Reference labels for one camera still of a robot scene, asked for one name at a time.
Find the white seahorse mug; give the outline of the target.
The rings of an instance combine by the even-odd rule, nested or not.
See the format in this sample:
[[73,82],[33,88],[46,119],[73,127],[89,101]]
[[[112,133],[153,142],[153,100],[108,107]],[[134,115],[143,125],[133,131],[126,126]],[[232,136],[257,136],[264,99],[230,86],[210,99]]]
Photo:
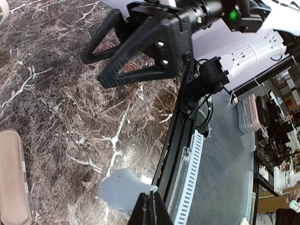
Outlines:
[[0,0],[0,8],[2,11],[2,19],[0,21],[0,25],[2,25],[9,16],[8,2],[6,0]]

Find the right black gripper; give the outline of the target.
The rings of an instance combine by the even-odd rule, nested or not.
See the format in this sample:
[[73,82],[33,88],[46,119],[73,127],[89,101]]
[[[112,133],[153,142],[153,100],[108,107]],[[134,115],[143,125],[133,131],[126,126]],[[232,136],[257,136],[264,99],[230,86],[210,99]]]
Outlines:
[[[111,58],[97,76],[106,89],[182,77],[193,55],[192,8],[141,2],[130,3],[127,8],[128,21],[119,9],[108,14],[83,49],[82,62],[91,64]],[[111,30],[120,43],[108,48],[103,40]]]

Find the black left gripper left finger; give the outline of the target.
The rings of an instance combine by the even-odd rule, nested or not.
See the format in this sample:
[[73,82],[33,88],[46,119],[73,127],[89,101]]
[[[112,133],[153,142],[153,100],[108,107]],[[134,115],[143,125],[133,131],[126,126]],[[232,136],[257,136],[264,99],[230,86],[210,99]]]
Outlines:
[[149,225],[150,224],[150,200],[149,195],[140,193],[128,225]]

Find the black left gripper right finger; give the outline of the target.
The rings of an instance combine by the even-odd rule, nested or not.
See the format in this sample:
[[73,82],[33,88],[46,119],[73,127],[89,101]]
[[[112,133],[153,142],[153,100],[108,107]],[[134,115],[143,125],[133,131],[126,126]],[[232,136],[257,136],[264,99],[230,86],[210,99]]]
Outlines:
[[150,192],[150,224],[173,225],[159,192]]

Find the black front rail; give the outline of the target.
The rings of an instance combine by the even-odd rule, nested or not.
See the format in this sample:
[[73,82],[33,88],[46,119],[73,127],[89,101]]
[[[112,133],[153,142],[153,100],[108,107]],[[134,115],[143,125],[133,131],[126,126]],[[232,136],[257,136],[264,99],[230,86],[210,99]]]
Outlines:
[[193,80],[194,64],[195,61],[191,61],[185,66],[170,126],[152,180],[166,207],[171,201],[183,149],[190,145],[191,136],[195,132],[196,116],[191,119],[189,116],[197,108],[198,102],[194,101],[187,90],[187,83]]

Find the light blue cloth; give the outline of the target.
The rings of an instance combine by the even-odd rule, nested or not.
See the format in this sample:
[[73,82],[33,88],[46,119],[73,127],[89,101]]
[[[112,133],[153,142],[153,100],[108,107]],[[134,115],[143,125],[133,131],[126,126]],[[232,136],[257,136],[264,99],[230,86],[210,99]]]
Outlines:
[[129,212],[134,209],[141,193],[149,194],[158,191],[158,187],[141,182],[129,169],[114,171],[100,185],[98,196],[112,210]]

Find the background person hand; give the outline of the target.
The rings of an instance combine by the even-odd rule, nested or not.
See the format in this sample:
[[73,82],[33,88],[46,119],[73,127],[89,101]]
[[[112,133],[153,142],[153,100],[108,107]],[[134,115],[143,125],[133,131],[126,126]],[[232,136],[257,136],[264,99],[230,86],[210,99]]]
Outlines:
[[286,199],[289,208],[296,213],[300,212],[300,189],[295,189],[291,191]]

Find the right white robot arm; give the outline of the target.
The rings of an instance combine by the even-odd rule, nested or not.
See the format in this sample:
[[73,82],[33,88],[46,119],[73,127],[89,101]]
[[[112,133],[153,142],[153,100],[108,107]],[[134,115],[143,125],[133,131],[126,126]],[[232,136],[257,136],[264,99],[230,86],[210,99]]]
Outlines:
[[[109,60],[104,88],[183,79],[150,185],[127,169],[100,187],[130,225],[254,225],[259,188],[275,196],[300,179],[283,171],[275,138],[284,114],[274,96],[239,96],[276,75],[298,93],[289,69],[300,55],[297,0],[146,0],[113,9],[82,52]],[[259,155],[266,143],[273,159]]]

